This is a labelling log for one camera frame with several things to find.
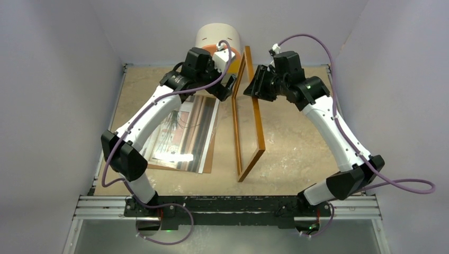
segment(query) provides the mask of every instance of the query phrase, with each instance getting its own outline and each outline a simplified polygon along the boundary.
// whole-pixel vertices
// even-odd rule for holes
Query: beige table surface
[[[304,68],[330,87],[325,67]],[[112,130],[123,125],[148,100],[169,67],[130,67],[119,98]],[[212,173],[147,169],[146,175],[160,195],[295,195],[338,172],[337,164],[313,124],[293,104],[280,97],[259,101],[266,151],[242,183],[237,165],[230,98],[220,103]],[[111,168],[109,182],[118,175]],[[128,195],[122,183],[108,188],[98,184],[95,195]]]

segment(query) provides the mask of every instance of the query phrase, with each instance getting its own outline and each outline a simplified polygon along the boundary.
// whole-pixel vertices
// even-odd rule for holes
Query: white wall
[[[61,253],[121,63],[88,0],[0,2],[1,253]]]
[[[383,173],[437,185],[377,190],[393,253],[447,253],[448,11],[445,0],[370,0],[336,60],[345,118],[385,158]]]
[[[134,64],[166,65],[184,60],[199,28],[227,23],[240,33],[242,46],[252,48],[254,63],[266,63],[274,43],[295,34],[311,33],[334,56],[346,41],[367,0],[91,0],[120,58]],[[304,64],[326,64],[325,52],[311,39],[295,39]]]

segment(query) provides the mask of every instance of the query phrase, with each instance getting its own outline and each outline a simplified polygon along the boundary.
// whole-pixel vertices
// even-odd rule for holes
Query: wooden picture frame
[[[243,182],[246,176],[249,174],[251,169],[256,165],[256,162],[260,159],[262,154],[265,151],[265,139],[264,132],[262,128],[262,118],[261,111],[259,108],[259,101],[257,98],[252,98],[252,105],[254,110],[254,122],[255,122],[255,131],[256,131],[256,142],[257,148],[253,152],[249,163],[247,165],[243,165],[242,155],[241,155],[241,146],[240,146],[240,134],[239,133],[239,121],[238,121],[238,107],[237,107],[237,94],[239,89],[245,89],[246,87],[240,87],[240,83],[243,75],[245,74],[245,68],[247,69],[248,79],[252,80],[254,77],[254,69],[253,69],[253,60],[251,59],[251,50],[249,46],[245,46],[242,60],[240,62],[237,80],[234,85],[234,91],[232,92],[231,102],[232,102],[232,120],[234,122],[234,137],[235,137],[235,146],[236,146],[236,159],[237,159],[237,181]]]

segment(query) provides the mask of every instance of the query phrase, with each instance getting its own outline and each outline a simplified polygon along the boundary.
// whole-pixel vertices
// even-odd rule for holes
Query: wall
[[[178,63],[194,46],[199,28],[227,23],[252,48],[253,62],[267,63],[274,43],[296,33],[320,38],[337,56],[367,0],[176,1],[92,0],[101,25],[124,62]],[[303,64],[328,63],[311,39],[295,39],[283,49],[297,51]]]
[[[0,2],[0,246],[61,253],[121,63],[88,0]]]
[[[336,60],[345,118],[385,158],[383,172],[437,185],[426,196],[376,191],[393,253],[447,253],[448,9],[444,0],[371,0]]]

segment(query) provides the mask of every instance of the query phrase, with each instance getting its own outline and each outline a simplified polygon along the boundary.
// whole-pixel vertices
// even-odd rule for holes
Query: robotic arm
[[[217,49],[218,51],[213,56],[204,49],[192,48],[189,50],[185,61],[179,63],[172,71],[164,75],[160,81],[160,86],[156,88],[151,98],[126,124],[118,128],[115,133],[106,130],[101,136],[104,158],[107,160],[111,155],[113,147],[120,140],[119,137],[123,136],[130,124],[143,113],[143,110],[148,105],[154,104],[153,107],[138,118],[132,131],[129,131],[119,144],[110,163],[112,169],[127,181],[128,186],[137,198],[146,204],[156,202],[157,192],[155,192],[145,176],[148,162],[140,154],[143,144],[154,129],[173,110],[179,108],[194,92],[171,95],[157,103],[155,100],[174,91],[190,90],[205,86],[220,78],[221,73],[225,70],[226,63],[235,59],[235,53],[231,52],[231,59],[229,59],[228,49],[224,49],[224,46],[222,47],[218,44]],[[235,76],[231,76],[225,86],[220,84],[219,80],[216,85],[206,90],[219,100],[224,101],[232,94],[235,80]]]
[[[278,95],[295,104],[297,109],[315,125],[334,155],[339,173],[314,184],[298,194],[304,207],[318,205],[331,199],[344,200],[374,179],[374,173],[346,142],[334,123],[339,122],[351,141],[357,144],[361,154],[380,171],[385,162],[380,155],[373,156],[352,134],[341,115],[332,114],[333,99],[318,77],[306,78],[299,55],[293,51],[271,51],[275,67],[259,65],[254,78],[244,94],[266,101],[276,100]]]

